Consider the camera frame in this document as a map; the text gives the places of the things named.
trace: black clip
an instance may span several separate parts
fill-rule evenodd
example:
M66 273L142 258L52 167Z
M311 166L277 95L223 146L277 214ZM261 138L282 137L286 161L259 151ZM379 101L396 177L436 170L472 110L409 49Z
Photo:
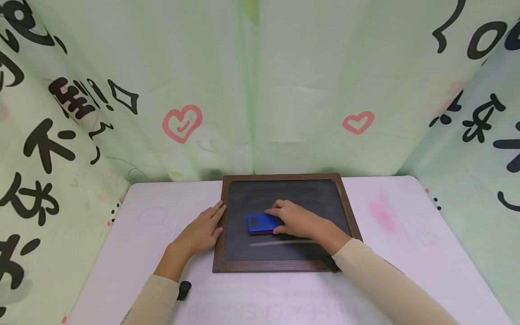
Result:
M341 271L341 269L336 265L336 262L334 261L332 256L327 255L324 258L322 258L321 260L325 263L325 266L327 266L332 271L332 273Z
M188 292L190 292L191 283L188 281L183 281L179 284L179 295L177 296L177 300L184 301L188 296Z

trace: left hand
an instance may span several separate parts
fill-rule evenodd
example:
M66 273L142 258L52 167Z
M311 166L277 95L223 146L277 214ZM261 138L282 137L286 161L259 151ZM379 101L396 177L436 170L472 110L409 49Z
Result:
M156 276L179 282L188 260L195 254L215 246L222 228L217 228L226 206L218 201L214 207L202 211L180 235L168 245L159 265L153 273Z
M213 207L202 211L191 224L184 228L172 244L185 250L188 256L215 246L218 236L223 231L222 228L217 228L217 224L226 210L226 206L222 204L222 200L220 200Z

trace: light green fabric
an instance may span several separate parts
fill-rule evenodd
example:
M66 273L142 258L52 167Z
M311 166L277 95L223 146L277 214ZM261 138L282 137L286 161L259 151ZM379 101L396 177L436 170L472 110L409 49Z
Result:
M41 80L16 60L16 55L3 43L0 50L25 73L20 85L4 88L0 95L0 198L11 187L15 173L19 173L21 188L34 190L38 181L41 187L51 184L49 194L59 205L56 215L45 213L42 226L38 225L38 214L23 219L11 203L0 206L2 257L9 251L2 242L19 235L11 261L25 270L23 281L15 290L10 288L11 275L3 274L0 307L7 310L0 323L60 324L74 307L129 183L103 157L97 164L89 164L96 153L95 144L72 119L65 118L48 91L41 87ZM23 152L29 134L46 119L53 122L49 139L75 154L74 160L68 161L51 152L50 174L44 171L38 148L29 157ZM67 130L74 131L76 137L58 138L58 132ZM20 193L18 197L28 209L35 204L31 196ZM44 200L42 207L53 205ZM35 239L40 240L38 247L22 256L24 245Z
M518 39L520 21L516 30ZM464 88L460 111L445 112L451 123L437 121L400 173L418 177L429 190L495 296L520 323L520 173L513 168L513 160L520 157L520 50L507 50L503 42L497 48ZM474 111L489 102L491 94L505 110L493 109L483 143L478 138L465 142L463 135L469 128L463 122L475 121ZM483 120L489 111L479 118ZM517 141L516 149L497 148L496 141L510 139ZM517 210L504 206L499 193Z

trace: chalkboard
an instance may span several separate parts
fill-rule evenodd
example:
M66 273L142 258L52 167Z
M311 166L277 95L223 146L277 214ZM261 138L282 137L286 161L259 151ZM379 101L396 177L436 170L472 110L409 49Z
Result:
M327 252L307 238L250 235L247 216L278 200L290 200L361 239L339 174L225 176L224 228L215 249L214 272L327 271Z

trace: white tablecloth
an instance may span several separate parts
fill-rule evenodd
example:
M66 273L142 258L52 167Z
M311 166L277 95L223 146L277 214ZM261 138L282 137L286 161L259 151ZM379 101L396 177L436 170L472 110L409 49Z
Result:
M364 242L463 325L512 324L410 176L343 178ZM163 250L220 199L221 181L133 185L92 269L70 325L118 325ZM176 325L388 324L342 273L213 274L213 251L194 258Z

